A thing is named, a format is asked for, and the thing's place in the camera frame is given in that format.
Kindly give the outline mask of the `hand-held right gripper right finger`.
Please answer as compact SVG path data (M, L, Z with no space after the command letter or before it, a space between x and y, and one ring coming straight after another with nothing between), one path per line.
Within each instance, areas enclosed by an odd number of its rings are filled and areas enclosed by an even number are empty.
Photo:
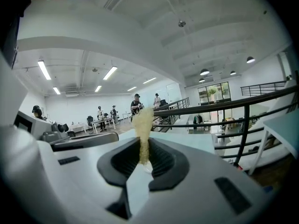
M249 224L269 197L254 180L206 151L150 139L150 224Z

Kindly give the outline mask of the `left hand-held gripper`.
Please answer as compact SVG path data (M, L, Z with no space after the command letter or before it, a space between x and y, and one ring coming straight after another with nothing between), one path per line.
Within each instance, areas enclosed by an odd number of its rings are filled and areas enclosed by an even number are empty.
M14 125L28 131L37 140L51 142L53 151L95 147L119 140L119 136L115 132L69 138L61 123L49 123L39 118L28 116L21 111L18 111Z

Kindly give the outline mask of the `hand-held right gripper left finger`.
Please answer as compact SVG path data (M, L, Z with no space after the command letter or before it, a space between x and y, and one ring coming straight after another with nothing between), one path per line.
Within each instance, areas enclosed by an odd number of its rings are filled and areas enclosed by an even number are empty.
M55 152L67 180L67 206L83 224L139 224L130 211L127 181L140 169L139 138Z

